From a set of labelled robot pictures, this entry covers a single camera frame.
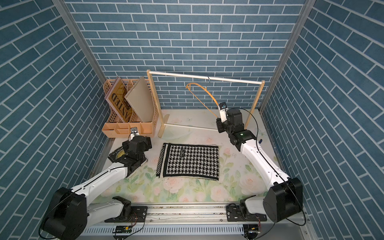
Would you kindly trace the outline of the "black white houndstooth scarf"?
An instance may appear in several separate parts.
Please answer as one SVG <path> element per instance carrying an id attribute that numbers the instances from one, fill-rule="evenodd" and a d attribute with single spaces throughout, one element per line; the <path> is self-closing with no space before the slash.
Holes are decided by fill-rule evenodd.
<path id="1" fill-rule="evenodd" d="M 182 177 L 217 181 L 219 147 L 164 143 L 156 170 L 158 178 Z"/>

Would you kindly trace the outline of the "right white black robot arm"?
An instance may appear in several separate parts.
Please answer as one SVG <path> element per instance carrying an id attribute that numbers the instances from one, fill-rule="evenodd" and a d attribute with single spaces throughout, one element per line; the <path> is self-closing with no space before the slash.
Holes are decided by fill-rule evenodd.
<path id="1" fill-rule="evenodd" d="M 218 132 L 228 134 L 231 144 L 250 161 L 268 188 L 263 200 L 249 197 L 241 202 L 245 215 L 264 214 L 277 223 L 303 213 L 302 182 L 298 178 L 291 178 L 266 155 L 257 136 L 245 129 L 238 108 L 229 109 L 226 103 L 220 103 L 218 109 Z"/>

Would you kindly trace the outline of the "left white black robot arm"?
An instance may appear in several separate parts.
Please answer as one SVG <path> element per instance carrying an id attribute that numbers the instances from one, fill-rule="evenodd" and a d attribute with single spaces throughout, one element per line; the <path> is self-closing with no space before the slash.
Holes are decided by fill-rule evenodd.
<path id="1" fill-rule="evenodd" d="M 145 221 L 147 207 L 132 209 L 132 202 L 120 196 L 102 204 L 93 201 L 115 183 L 133 175 L 146 161 L 151 138 L 132 132 L 127 141 L 108 155 L 111 165 L 91 179 L 72 188 L 60 188 L 52 196 L 38 233 L 53 239 L 75 240 L 84 230 L 98 224 Z"/>

